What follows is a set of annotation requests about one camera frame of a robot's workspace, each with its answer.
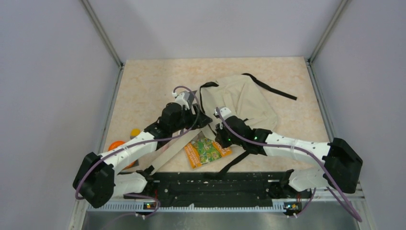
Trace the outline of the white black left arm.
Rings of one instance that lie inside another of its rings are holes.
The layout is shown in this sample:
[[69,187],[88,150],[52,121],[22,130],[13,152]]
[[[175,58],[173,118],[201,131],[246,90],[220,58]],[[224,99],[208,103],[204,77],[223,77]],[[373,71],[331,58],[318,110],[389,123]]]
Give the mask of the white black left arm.
[[142,198],[150,197],[154,186],[146,180],[145,173],[121,175],[120,172],[175,139],[174,133],[181,130],[187,133],[211,122],[212,118],[196,103],[191,109],[179,103],[168,103],[161,116],[132,140],[105,153],[85,155],[72,184],[75,198],[99,208],[116,194],[137,193]]

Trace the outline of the cream canvas backpack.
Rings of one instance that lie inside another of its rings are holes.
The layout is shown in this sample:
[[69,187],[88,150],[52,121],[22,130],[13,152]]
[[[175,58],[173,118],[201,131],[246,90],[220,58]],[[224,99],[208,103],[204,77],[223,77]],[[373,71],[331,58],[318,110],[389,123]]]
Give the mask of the cream canvas backpack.
[[[227,107],[234,115],[243,119],[251,128],[275,129],[278,117],[274,109],[268,103],[266,97],[260,91],[263,88],[274,94],[297,100],[296,96],[279,91],[271,86],[261,82],[252,74],[243,73],[223,77],[215,81],[207,82],[199,87],[197,96],[199,97],[200,108],[209,116],[214,118],[213,112],[216,107]],[[168,147],[152,161],[147,172],[154,174],[173,158],[178,152],[184,150],[184,147],[200,132],[213,141],[215,138],[214,127],[218,122],[213,120],[208,126],[196,129],[183,135]],[[237,155],[243,152],[241,147],[230,147],[231,155]]]

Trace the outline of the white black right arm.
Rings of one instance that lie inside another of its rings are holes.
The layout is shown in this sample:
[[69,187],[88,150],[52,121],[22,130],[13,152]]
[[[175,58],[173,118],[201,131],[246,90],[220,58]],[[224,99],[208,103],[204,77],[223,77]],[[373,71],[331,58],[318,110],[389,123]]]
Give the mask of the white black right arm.
[[332,142],[310,142],[283,137],[262,128],[251,128],[242,119],[230,116],[215,126],[215,140],[222,147],[242,147],[248,154],[287,157],[313,165],[290,170],[281,182],[281,192],[294,197],[308,188],[332,187],[346,194],[357,189],[363,160],[341,138]]

